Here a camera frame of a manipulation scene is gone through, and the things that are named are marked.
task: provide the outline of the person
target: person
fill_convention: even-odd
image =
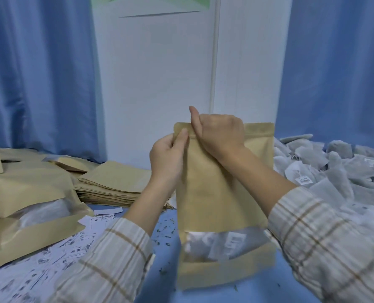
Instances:
[[[191,124],[206,151],[237,178],[269,219],[294,277],[320,300],[374,302],[374,238],[307,189],[263,164],[244,146],[243,123],[199,114]],[[183,169],[188,132],[158,140],[150,152],[152,176],[123,218],[67,269],[49,302],[133,302],[154,261],[150,236]]]

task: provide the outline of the blue table surface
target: blue table surface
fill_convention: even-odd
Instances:
[[[112,208],[98,205],[90,207],[92,209]],[[294,279],[290,266],[280,252],[277,253],[275,267],[261,271],[245,280],[210,288],[176,290],[177,261],[181,248],[177,233],[176,210],[166,210],[160,215],[152,240],[156,258],[135,303],[320,302]]]

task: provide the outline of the person's left arm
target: person's left arm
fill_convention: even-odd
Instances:
[[[152,176],[123,218],[58,279],[47,302],[133,302],[155,255],[150,236],[183,169],[188,132],[158,140],[150,152]]]

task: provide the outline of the curtain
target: curtain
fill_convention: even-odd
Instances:
[[[374,147],[374,0],[293,0],[276,136]]]
[[[0,0],[0,147],[99,160],[90,0]]]

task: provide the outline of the plaid shirt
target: plaid shirt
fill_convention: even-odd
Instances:
[[[305,188],[287,193],[269,216],[294,277],[324,302],[374,302],[374,239]],[[66,270],[48,302],[132,302],[154,255],[149,236],[119,219]]]

